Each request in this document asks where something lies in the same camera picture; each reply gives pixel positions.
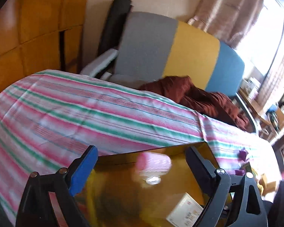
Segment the pink hair roller in box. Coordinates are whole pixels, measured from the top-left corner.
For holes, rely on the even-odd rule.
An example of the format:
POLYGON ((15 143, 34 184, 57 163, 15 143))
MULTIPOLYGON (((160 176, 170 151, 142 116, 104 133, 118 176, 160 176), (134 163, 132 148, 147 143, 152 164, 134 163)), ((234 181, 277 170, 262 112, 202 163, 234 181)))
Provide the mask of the pink hair roller in box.
POLYGON ((164 175, 171 169, 171 158, 165 154, 142 152, 136 160, 136 170, 139 173, 164 175))

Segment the gold tin box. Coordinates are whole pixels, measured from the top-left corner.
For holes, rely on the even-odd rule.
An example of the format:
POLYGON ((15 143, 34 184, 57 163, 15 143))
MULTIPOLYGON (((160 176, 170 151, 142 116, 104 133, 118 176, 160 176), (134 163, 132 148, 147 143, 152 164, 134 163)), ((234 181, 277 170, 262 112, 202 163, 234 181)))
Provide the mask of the gold tin box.
POLYGON ((167 217, 186 195, 201 207, 209 200, 186 163, 190 144, 153 149, 171 158, 161 182, 149 185, 136 170, 141 152, 100 156, 76 195, 90 226, 171 226, 167 217))

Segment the wooden side desk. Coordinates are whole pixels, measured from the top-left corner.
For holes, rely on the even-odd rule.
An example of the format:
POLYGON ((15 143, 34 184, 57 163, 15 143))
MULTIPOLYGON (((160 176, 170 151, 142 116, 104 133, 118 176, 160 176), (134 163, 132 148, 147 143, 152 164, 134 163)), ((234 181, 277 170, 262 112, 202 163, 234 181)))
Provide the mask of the wooden side desk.
POLYGON ((284 135, 283 112, 280 110, 280 108, 277 108, 277 110, 275 111, 275 119, 278 123, 276 123, 275 121, 271 122, 267 113, 263 111, 263 109, 255 100, 248 98, 244 90, 239 88, 238 94, 243 99, 247 108, 250 110, 259 130, 259 136, 267 140, 271 145, 273 145, 278 139, 280 139, 284 135))

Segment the beige patterned curtain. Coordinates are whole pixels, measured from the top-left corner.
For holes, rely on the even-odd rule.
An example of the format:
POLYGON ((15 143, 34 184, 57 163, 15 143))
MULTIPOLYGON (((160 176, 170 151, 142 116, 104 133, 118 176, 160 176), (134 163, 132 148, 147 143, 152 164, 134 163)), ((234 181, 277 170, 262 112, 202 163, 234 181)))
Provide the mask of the beige patterned curtain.
POLYGON ((263 109, 284 94, 284 9, 276 0, 201 0, 188 21, 234 49, 245 63, 243 78, 253 70, 263 76, 253 98, 263 109))

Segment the white printed carton box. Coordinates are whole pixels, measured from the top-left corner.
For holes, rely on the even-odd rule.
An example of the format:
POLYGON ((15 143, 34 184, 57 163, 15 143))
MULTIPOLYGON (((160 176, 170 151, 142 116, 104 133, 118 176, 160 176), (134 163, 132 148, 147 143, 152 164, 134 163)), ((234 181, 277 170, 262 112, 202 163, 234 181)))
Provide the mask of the white printed carton box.
POLYGON ((176 227, 193 226, 203 211, 197 201, 185 193, 166 220, 176 227))

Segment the wooden wardrobe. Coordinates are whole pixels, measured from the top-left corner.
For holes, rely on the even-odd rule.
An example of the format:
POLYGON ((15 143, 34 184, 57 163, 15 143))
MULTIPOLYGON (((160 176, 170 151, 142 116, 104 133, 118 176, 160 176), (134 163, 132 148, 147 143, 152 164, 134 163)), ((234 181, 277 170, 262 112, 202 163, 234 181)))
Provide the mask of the wooden wardrobe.
POLYGON ((78 73, 87 0, 7 0, 0 9, 0 92, 33 73, 78 73))

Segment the black rolled mat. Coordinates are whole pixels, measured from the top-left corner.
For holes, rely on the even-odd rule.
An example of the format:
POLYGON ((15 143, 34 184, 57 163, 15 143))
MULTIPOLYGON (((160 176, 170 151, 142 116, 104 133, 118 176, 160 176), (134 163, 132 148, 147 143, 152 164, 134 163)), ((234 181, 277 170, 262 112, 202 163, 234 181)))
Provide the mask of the black rolled mat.
POLYGON ((100 56, 111 48, 118 47, 127 16, 131 12, 131 9, 131 0, 112 1, 101 33, 97 56, 100 56))

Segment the white boxes on desk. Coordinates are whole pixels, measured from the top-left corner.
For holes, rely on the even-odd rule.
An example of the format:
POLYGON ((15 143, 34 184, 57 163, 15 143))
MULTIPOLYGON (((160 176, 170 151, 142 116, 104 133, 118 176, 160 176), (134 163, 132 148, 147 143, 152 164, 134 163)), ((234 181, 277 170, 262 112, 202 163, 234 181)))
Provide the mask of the white boxes on desk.
POLYGON ((240 89, 247 95, 247 98, 253 100, 258 95, 260 86, 261 83, 256 78, 250 77, 242 80, 240 89))

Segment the striped pink green bedsheet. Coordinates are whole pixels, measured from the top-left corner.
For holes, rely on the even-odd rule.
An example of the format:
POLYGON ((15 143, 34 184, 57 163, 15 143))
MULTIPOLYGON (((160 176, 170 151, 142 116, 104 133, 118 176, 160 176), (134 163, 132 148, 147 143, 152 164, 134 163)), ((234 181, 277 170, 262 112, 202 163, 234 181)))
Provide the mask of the striped pink green bedsheet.
POLYGON ((245 149, 258 174, 281 178, 272 146, 255 134, 154 93, 44 70, 0 93, 0 204, 15 225, 29 175, 69 166, 89 145, 111 155, 203 141, 228 173, 245 149))

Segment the purple snack packet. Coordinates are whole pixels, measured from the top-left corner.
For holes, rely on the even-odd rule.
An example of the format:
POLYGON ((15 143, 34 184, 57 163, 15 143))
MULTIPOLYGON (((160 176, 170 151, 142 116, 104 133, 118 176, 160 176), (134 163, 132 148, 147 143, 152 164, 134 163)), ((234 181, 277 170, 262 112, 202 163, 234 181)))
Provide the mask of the purple snack packet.
POLYGON ((241 161, 246 161, 248 159, 248 151, 245 148, 239 150, 238 158, 241 161))
POLYGON ((244 169, 237 169, 237 170, 234 170, 234 172, 236 176, 244 176, 246 173, 244 169))

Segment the green cracker packet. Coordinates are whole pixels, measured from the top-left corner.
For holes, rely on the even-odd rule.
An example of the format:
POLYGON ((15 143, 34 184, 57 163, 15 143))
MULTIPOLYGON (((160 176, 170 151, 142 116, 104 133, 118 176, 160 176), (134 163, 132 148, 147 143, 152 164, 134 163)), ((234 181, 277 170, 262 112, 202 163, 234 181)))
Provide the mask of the green cracker packet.
POLYGON ((241 169, 244 170, 246 173, 249 172, 249 173, 252 173, 253 174, 253 169, 252 169, 252 166, 250 164, 250 162, 246 162, 244 163, 242 166, 241 166, 241 169))

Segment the dark red blanket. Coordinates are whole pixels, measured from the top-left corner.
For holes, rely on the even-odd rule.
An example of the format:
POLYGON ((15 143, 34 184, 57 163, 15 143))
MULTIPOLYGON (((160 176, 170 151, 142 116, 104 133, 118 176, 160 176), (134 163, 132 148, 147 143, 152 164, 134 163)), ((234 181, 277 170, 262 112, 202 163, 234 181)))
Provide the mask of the dark red blanket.
POLYGON ((159 94, 243 131, 246 131, 249 125, 247 116, 228 96, 220 92, 206 92, 197 88, 189 76, 167 76, 158 81, 143 84, 138 89, 159 94))

